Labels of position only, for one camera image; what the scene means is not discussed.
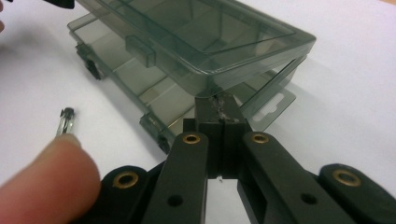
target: human hand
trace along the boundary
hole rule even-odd
[[[3,11],[3,3],[0,0],[0,12]],[[4,30],[4,24],[2,21],[0,21],[0,32]]]
[[[0,223],[68,223],[90,209],[99,190],[94,162],[63,134],[0,188]]]

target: small metal pin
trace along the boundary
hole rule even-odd
[[[59,122],[58,131],[56,132],[56,136],[59,136],[63,133],[71,133],[73,122],[74,122],[74,109],[71,107],[67,107],[61,112],[61,121]]]

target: brass grommet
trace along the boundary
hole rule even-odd
[[[255,143],[264,144],[270,141],[270,138],[262,133],[255,133],[251,136],[251,139]]]
[[[187,144],[197,144],[201,141],[201,137],[197,134],[187,134],[183,137],[183,142]]]
[[[361,185],[361,179],[348,170],[335,170],[332,172],[332,177],[341,184],[358,187]]]
[[[113,187],[118,189],[128,189],[134,186],[139,180],[139,175],[133,171],[124,171],[116,175],[113,180]]]

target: black plastic part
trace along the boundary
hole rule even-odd
[[[249,217],[252,223],[355,223],[273,136],[247,133],[244,145],[248,173],[267,201],[264,219],[253,212],[259,216]],[[251,178],[243,174],[240,181],[251,185]]]
[[[207,151],[203,134],[177,136],[142,223],[205,223]]]
[[[75,6],[75,0],[44,0],[44,1],[49,2],[57,7],[64,7],[69,9],[73,9]]]
[[[237,178],[238,147],[249,130],[248,122],[230,93],[195,98],[195,130],[209,138],[209,178]],[[192,129],[190,120],[184,129]]]
[[[148,173],[134,166],[123,166],[113,170],[102,180],[100,194],[91,210],[72,223],[140,223],[162,167],[161,163]],[[125,189],[115,186],[116,178],[120,174],[126,174],[126,177],[131,178],[124,181],[133,181],[133,178],[128,176],[131,173],[137,176],[134,177],[137,178],[134,185]]]
[[[318,181],[358,223],[396,223],[396,200],[355,168],[324,166]]]

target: fingernail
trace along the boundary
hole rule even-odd
[[[57,141],[66,141],[69,142],[73,145],[76,145],[77,147],[81,147],[81,143],[78,141],[78,139],[71,133],[64,133],[61,134],[57,137],[55,137],[55,140]]]

